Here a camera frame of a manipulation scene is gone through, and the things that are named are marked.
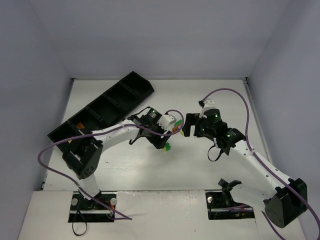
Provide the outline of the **lime and green lego stack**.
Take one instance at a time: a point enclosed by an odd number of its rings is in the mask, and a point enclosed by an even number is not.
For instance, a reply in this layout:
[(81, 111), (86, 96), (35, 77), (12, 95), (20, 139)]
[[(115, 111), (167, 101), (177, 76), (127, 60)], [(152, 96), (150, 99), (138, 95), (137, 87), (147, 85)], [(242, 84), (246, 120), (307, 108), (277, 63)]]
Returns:
[(167, 151), (169, 151), (170, 149), (171, 149), (170, 143), (169, 143), (169, 142), (166, 142), (165, 145), (164, 145), (164, 147), (162, 148), (162, 151), (163, 151), (163, 152), (167, 152)]

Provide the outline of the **brown purple lime lego stack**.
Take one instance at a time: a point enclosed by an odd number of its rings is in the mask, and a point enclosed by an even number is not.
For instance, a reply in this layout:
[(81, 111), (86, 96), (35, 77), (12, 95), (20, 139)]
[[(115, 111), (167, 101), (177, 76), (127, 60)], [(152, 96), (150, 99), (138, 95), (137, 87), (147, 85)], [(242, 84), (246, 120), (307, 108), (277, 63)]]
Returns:
[(180, 133), (182, 136), (185, 136), (182, 128), (181, 128), (181, 127), (178, 127), (178, 126), (172, 128), (172, 133), (174, 133), (174, 134)]

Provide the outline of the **brown lego plate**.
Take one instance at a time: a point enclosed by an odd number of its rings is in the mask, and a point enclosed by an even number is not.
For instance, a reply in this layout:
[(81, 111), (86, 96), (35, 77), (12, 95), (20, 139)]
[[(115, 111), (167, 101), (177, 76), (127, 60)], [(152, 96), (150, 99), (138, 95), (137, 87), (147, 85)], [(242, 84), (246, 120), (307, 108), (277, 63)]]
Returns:
[(78, 129), (84, 129), (85, 128), (84, 125), (81, 122), (79, 122), (76, 126), (77, 126)]

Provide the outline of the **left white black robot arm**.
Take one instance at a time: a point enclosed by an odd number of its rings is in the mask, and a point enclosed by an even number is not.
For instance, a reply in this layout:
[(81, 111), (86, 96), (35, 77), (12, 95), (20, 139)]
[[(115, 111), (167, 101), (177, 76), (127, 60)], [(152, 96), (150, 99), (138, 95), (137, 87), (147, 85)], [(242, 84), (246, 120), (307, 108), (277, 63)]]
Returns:
[(151, 108), (141, 116), (134, 114), (114, 126), (93, 131), (94, 134), (108, 132), (105, 135), (69, 140), (70, 146), (62, 158), (76, 175), (82, 196), (88, 201), (100, 198), (94, 172), (104, 151), (126, 141), (132, 145), (139, 138), (146, 138), (156, 149), (163, 149), (176, 121), (171, 114)]

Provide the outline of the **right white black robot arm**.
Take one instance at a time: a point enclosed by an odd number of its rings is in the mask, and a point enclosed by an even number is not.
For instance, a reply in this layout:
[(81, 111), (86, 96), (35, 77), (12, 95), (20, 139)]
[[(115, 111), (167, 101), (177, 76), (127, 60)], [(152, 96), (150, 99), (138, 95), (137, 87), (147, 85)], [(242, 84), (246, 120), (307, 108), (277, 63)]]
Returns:
[(227, 203), (248, 204), (262, 211), (282, 229), (307, 211), (306, 183), (277, 170), (258, 152), (250, 149), (246, 137), (238, 129), (228, 127), (217, 108), (207, 109), (204, 113), (187, 113), (182, 128), (185, 137), (190, 136), (191, 127), (194, 127), (195, 137), (213, 141), (220, 154), (237, 155), (240, 164), (262, 186), (256, 189), (240, 180), (227, 182), (221, 179), (218, 184), (226, 194)]

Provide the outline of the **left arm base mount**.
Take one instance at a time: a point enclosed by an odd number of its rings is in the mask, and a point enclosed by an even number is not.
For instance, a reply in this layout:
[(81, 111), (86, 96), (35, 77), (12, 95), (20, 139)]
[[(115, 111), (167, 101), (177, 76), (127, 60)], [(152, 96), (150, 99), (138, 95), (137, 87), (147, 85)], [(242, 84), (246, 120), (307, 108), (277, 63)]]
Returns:
[(84, 198), (79, 192), (73, 192), (69, 223), (113, 223), (115, 214), (93, 200)]

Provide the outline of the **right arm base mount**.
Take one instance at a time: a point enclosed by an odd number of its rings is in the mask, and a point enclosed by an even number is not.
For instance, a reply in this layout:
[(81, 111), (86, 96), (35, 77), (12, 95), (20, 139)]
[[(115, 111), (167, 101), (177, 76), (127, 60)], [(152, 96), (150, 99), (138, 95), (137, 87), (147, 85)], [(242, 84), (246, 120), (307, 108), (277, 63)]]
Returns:
[(221, 190), (210, 190), (205, 192), (208, 219), (213, 220), (243, 220), (254, 219), (255, 214), (251, 206), (235, 202), (231, 196), (231, 190), (241, 185), (239, 180), (227, 182), (220, 179), (218, 185)]

